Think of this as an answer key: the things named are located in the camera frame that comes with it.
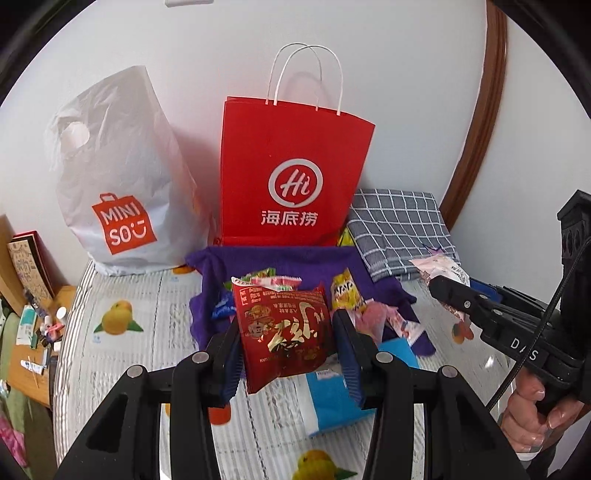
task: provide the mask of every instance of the green fabric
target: green fabric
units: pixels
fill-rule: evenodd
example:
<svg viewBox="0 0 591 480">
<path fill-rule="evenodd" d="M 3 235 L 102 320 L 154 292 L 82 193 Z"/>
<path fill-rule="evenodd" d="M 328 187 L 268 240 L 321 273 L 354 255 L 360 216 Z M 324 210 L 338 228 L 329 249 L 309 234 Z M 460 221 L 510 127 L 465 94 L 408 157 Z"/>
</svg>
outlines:
<svg viewBox="0 0 591 480">
<path fill-rule="evenodd" d="M 2 332 L 0 343 L 0 378 L 2 380 L 8 378 L 10 356 L 17 339 L 19 320 L 18 315 L 11 313 Z M 28 461 L 25 473 L 32 480 L 53 478 L 57 470 L 57 462 L 49 411 L 18 390 L 12 389 L 8 399 L 4 401 L 4 412 L 8 413 L 12 428 L 25 436 L 25 452 Z"/>
</svg>

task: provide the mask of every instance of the human hand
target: human hand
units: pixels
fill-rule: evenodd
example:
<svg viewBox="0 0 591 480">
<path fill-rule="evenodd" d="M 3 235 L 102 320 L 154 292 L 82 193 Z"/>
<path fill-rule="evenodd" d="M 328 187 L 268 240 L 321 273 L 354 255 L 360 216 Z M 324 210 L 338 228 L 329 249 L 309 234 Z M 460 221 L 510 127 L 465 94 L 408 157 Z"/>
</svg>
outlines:
<svg viewBox="0 0 591 480">
<path fill-rule="evenodd" d="M 535 402 L 542 400 L 545 393 L 540 379 L 522 368 L 515 382 L 517 389 L 507 402 L 501 430 L 517 453 L 529 452 L 532 447 L 552 445 L 577 419 L 583 403 L 571 396 L 564 397 L 546 418 L 535 406 Z"/>
</svg>

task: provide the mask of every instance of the red paper bag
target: red paper bag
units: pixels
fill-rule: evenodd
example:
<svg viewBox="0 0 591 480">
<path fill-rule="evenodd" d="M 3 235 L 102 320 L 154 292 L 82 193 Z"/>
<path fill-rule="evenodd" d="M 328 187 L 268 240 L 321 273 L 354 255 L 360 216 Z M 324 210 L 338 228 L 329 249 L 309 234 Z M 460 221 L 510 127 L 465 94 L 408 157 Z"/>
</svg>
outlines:
<svg viewBox="0 0 591 480">
<path fill-rule="evenodd" d="M 304 46 L 293 52 L 281 72 L 275 101 L 226 100 L 224 245 L 336 245 L 339 238 L 375 125 L 341 113 L 342 90 L 336 111 L 277 102 L 287 63 L 305 48 L 330 51 Z"/>
</svg>

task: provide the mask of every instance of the red snack package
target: red snack package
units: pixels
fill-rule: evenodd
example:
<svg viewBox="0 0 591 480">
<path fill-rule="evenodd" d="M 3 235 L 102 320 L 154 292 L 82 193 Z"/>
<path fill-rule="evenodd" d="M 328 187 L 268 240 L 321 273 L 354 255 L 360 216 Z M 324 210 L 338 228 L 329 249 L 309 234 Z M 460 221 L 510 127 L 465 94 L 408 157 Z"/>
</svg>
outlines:
<svg viewBox="0 0 591 480">
<path fill-rule="evenodd" d="M 332 333 L 324 291 L 274 291 L 232 279 L 246 387 L 313 372 L 328 356 Z"/>
</svg>

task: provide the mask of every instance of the wall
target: wall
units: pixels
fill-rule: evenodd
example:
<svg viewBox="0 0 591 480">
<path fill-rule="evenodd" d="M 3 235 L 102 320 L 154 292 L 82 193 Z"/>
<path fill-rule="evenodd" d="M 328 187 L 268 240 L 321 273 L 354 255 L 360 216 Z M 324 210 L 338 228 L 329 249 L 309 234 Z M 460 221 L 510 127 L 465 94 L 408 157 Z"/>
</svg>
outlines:
<svg viewBox="0 0 591 480">
<path fill-rule="evenodd" d="M 591 192 L 591 121 L 538 45 L 509 20 L 499 116 L 484 164 L 452 231 L 466 271 L 548 302 L 562 275 L 556 213 Z M 589 424 L 571 428 L 551 471 Z"/>
<path fill-rule="evenodd" d="M 0 107 L 0 203 L 16 231 L 40 232 L 66 280 L 76 283 L 86 255 L 57 206 L 43 132 L 61 105 L 94 82 L 145 64 L 217 208 L 223 101 L 264 96 L 275 52 L 292 41 L 337 52 L 343 110 L 376 124 L 362 184 L 441 199 L 472 117 L 485 24 L 484 3 L 474 0 L 215 0 L 177 8 L 164 0 L 98 0 L 43 48 Z M 299 55 L 281 97 L 313 103 L 315 59 Z M 322 59 L 321 105 L 335 107 L 338 76 L 331 59 Z"/>
</svg>

